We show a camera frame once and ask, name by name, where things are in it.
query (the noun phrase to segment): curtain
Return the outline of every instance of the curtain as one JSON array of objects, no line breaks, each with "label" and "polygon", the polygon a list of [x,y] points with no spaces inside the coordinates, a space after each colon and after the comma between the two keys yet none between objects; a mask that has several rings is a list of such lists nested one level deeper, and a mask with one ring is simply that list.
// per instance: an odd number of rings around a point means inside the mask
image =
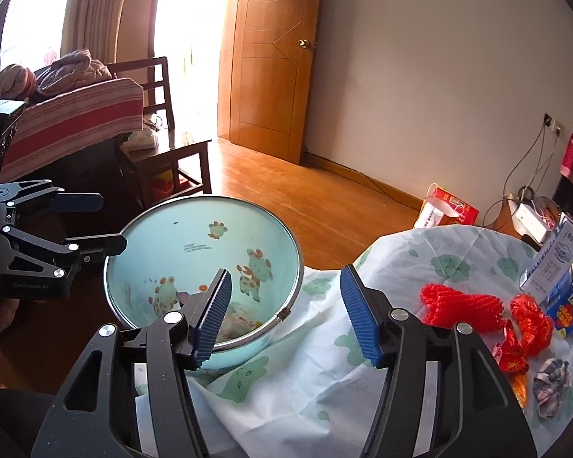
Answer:
[{"label": "curtain", "polygon": [[68,0],[61,55],[88,48],[104,63],[117,60],[117,35],[123,0]]}]

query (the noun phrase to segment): silver screw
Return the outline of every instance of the silver screw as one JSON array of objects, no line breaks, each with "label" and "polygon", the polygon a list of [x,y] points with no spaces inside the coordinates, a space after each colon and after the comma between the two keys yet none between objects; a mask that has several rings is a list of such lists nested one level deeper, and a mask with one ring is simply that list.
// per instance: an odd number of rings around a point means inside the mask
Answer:
[{"label": "silver screw", "polygon": [[183,319],[183,314],[179,311],[169,311],[163,317],[163,321],[166,324],[177,324]]},{"label": "silver screw", "polygon": [[100,327],[98,333],[103,337],[107,338],[108,336],[112,336],[115,333],[117,328],[112,324],[105,324],[104,326]]},{"label": "silver screw", "polygon": [[396,308],[392,312],[390,312],[390,316],[393,317],[395,320],[400,322],[407,320],[410,314],[401,308]]},{"label": "silver screw", "polygon": [[461,334],[469,335],[474,331],[474,328],[466,322],[461,322],[456,326],[456,330],[458,330]]}]

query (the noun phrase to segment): baseboard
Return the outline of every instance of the baseboard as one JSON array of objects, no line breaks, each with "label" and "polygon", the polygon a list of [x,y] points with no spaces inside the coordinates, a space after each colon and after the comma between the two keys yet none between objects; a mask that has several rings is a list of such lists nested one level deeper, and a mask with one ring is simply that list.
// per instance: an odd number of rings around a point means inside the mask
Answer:
[{"label": "baseboard", "polygon": [[403,191],[400,191],[397,188],[386,184],[385,182],[366,176],[365,174],[358,172],[355,169],[340,165],[339,163],[332,162],[331,160],[327,160],[326,158],[319,157],[318,155],[314,155],[312,153],[304,153],[302,160],[306,165],[325,169],[329,172],[333,172],[334,174],[338,174],[342,177],[350,179],[351,181],[358,182],[359,184],[362,184],[369,189],[373,189],[378,193],[383,193],[390,198],[397,200],[402,205],[405,205],[416,211],[420,210],[420,207],[422,206],[421,199],[404,193]]}]

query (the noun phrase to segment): door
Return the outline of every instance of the door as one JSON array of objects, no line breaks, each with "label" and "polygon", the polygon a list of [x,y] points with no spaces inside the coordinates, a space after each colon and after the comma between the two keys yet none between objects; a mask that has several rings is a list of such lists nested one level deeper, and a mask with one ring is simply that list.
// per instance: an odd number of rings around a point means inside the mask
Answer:
[{"label": "door", "polygon": [[238,0],[232,143],[299,163],[320,0]]}]

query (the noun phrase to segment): wall socket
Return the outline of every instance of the wall socket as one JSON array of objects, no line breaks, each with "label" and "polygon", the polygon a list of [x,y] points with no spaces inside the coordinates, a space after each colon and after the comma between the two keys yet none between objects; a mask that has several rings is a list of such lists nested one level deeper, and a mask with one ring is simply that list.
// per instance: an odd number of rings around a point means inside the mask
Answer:
[{"label": "wall socket", "polygon": [[560,122],[558,122],[555,118],[550,117],[548,114],[545,114],[543,117],[543,125],[546,126],[550,132],[556,134],[557,137],[560,137],[560,133],[564,128]]}]

